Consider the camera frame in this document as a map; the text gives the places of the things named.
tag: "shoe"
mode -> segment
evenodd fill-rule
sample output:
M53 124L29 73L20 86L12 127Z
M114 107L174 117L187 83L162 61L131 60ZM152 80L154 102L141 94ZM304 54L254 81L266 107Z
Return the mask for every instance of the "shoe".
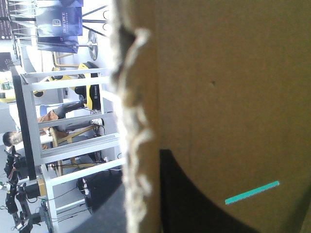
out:
M80 100L80 101L85 100L85 99L84 99L84 96L83 96L83 95L79 95L79 100Z
M86 100L85 99L80 99L79 101L81 104L86 104Z
M92 120L92 124L93 124L93 125L104 126L104 120L101 119L101 118L94 119L94 120Z

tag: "black panel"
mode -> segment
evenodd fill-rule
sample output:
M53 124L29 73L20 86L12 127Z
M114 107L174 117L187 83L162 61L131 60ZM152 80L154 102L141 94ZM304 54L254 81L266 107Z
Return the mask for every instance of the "black panel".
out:
M83 191L82 179L86 181L89 190L88 195L85 195ZM84 194L86 205L88 208L91 208L91 212L96 212L121 184L122 172L120 171L101 171L78 179L78 188Z
M161 150L160 159L164 233L256 233L207 199L170 150Z
M124 186L113 195L88 220L70 233L126 233Z
M27 193L27 198L28 199L33 199L36 197L40 197L40 188L38 183L34 183L32 185L26 186L25 191Z
M98 68L94 63L92 62L87 62L85 63L85 65L89 68L89 69L94 69L94 68ZM91 78L96 78L98 77L97 73L91 73ZM90 88L90 96L93 102L93 110L100 110L101 109L101 94L99 91L99 85L92 85Z
M32 180L36 180L35 164L34 164L33 150L31 148L28 124L27 124L28 120L26 116L22 84L21 84L20 76L13 65L10 66L10 70L11 70L12 78L13 78L19 122L20 122L22 137L23 137L25 156L27 160L28 175L29 175L29 179L32 181Z

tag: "person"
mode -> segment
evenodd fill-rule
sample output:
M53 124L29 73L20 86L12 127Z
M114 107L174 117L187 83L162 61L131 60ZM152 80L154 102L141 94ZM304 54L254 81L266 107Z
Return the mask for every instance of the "person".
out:
M66 113L69 113L74 110L82 109L84 108L84 100L81 100L79 102L75 103L64 103L58 108L49 111L46 115L42 117L38 117L38 122L45 122L45 121L50 121L50 120L58 120L58 119L63 119L66 117ZM84 127L88 127L91 125L98 125L98 126L103 126L104 122L102 119L94 119L94 120L89 120L89 121L84 121L84 122L79 122L79 123L70 123L67 125L60 125L54 127L56 136L59 138L66 137L68 135L68 132L74 131L76 129L81 129ZM49 134L50 128L43 128L40 129L40 135L44 134ZM14 131L14 132L6 132L2 136L2 140L5 146L11 147L12 145L17 145L18 143L22 142L22 134L19 131Z

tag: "cardboard box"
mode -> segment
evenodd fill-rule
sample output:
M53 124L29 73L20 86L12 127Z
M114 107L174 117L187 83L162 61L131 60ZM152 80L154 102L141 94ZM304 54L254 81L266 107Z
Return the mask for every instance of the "cardboard box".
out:
M232 217L261 233L298 233L311 198L311 3L118 4L123 32L136 36L115 75L128 131L129 232L160 231L158 151L170 149Z

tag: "teal stripe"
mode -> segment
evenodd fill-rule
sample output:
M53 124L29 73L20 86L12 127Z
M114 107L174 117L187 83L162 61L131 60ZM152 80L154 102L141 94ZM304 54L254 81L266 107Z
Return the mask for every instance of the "teal stripe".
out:
M266 191L266 190L268 190L270 188L274 188L274 187L277 187L279 185L280 185L279 181L275 181L273 183L269 183L269 184L264 185L262 187L255 188L255 189L252 189L252 190L247 191L245 193L242 193L242 194L236 195L234 197L228 198L228 199L225 200L225 204L226 205L230 205L232 203L235 203L235 202L240 201L242 199L245 199L245 198L248 198L250 196L256 195L258 193L264 192L264 191Z

